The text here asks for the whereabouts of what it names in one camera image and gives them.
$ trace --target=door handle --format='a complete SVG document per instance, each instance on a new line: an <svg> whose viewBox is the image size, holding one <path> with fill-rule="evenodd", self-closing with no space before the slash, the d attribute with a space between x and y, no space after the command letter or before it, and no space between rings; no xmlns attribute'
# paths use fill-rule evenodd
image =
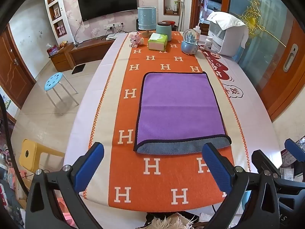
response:
<svg viewBox="0 0 305 229"><path fill-rule="evenodd" d="M15 62L14 64L19 65L17 59L14 59L14 62Z"/></svg>
<svg viewBox="0 0 305 229"><path fill-rule="evenodd" d="M286 62L283 66L283 70L284 72L287 72L289 70L289 68L292 65L292 62L294 61L294 58L296 56L296 53L298 52L298 45L297 44L293 44L291 49L290 49L290 53L288 54L288 57L286 59Z"/></svg>

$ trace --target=television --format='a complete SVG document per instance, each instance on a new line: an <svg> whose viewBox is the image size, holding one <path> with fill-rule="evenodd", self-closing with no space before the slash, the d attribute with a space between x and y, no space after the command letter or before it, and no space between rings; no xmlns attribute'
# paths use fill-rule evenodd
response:
<svg viewBox="0 0 305 229"><path fill-rule="evenodd" d="M137 0L78 0L78 5L83 21L138 8Z"/></svg>

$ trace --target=orange table runner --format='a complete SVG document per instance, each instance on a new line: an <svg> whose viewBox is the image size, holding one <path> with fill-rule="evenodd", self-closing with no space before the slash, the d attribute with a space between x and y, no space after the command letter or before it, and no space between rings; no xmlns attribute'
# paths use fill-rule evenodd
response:
<svg viewBox="0 0 305 229"><path fill-rule="evenodd" d="M89 147L101 142L105 157L83 194L86 199L144 212L189 210L224 199L200 153L166 156L133 151L142 82L148 72L205 71L232 140L219 152L248 171L246 144L227 93L201 52L189 56L181 51L182 40L180 33L173 32L166 51L159 52L148 49L147 39L131 48L126 37L93 123Z"/></svg>

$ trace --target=blue lampshade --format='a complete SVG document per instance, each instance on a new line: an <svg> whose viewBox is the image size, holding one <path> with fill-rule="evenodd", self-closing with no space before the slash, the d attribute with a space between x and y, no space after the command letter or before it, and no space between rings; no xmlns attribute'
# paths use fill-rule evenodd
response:
<svg viewBox="0 0 305 229"><path fill-rule="evenodd" d="M139 29L154 30L156 28L156 7L138 7Z"/></svg>

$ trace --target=orange zigzag stitching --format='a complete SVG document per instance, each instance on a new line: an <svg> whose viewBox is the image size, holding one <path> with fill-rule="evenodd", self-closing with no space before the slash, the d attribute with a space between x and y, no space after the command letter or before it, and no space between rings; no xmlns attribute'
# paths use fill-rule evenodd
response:
<svg viewBox="0 0 305 229"><path fill-rule="evenodd" d="M108 84L109 84L111 75L112 75L112 73L113 73L113 70L114 70L114 67L115 67L115 64L116 64L116 61L117 61L117 58L119 57L119 54L120 54L121 49L122 49L122 47L123 47L123 45L124 45L124 43L125 43L125 40L127 39L127 36L126 36L126 38L124 39L124 41L123 41L123 43L122 43L122 45L121 45L121 47L120 47L120 49L119 49L119 52L118 52L118 54L117 54L117 56L116 56L116 58L115 58L115 60L114 60L113 66L112 66L112 68L111 68L111 70L110 70L109 76L108 76L107 81L106 81L106 84L105 84L105 88L104 88L103 94L102 94L102 96L101 96L99 105L98 105L98 107L97 107L96 115L95 115L94 121L93 121L92 131L91 131L91 135L90 135L90 141L89 141L89 145L88 145L88 150L89 150L89 149L91 148L91 146L92 146L93 136L94 136L95 128L96 128L96 121L97 121L97 118L98 118L99 113L100 113L100 108L101 108L101 105L102 105L103 98L104 98L104 96L105 96L105 93L106 93L106 90L107 90L107 87L108 87ZM87 189L85 189L85 191L83 192L83 197L84 197L85 199L87 199Z"/></svg>
<svg viewBox="0 0 305 229"><path fill-rule="evenodd" d="M241 135L242 135L242 141L244 142L244 147L245 147L246 156L247 156L248 168L249 168L249 171L251 172L250 159L249 159L249 153L248 153L248 149L247 149L247 145L246 145L246 140L245 140L245 137L244 137L244 133L242 132L242 127L241 127L241 125L240 125L240 123L239 123L239 120L238 120L237 114L236 114L236 112L235 112L235 109L234 109L234 107L233 107L233 105L232 105L232 102L231 102L229 96L228 96L228 93L225 91L225 88L224 88L224 86L222 85L222 82L220 81L219 77L217 76L216 71L213 69L212 65L210 64L209 60L207 59L207 57L205 56L205 54L203 53L202 50L201 50L201 52L202 52L202 54L204 55L205 59L208 61L208 63L209 63L209 65L210 65L211 69L214 71L214 73L215 73L215 75L216 75L216 77L217 77L217 79L218 79L218 82L221 84L222 89L224 90L224 92L225 92L225 94L226 94L226 96L227 96L227 99L228 99L228 101L229 101L229 103L230 103L230 105L231 105L231 108L232 108L232 110L233 110L233 112L234 112L234 115L235 115L235 118L236 118L236 121L237 121L239 130L240 130L240 133L241 133Z"/></svg>

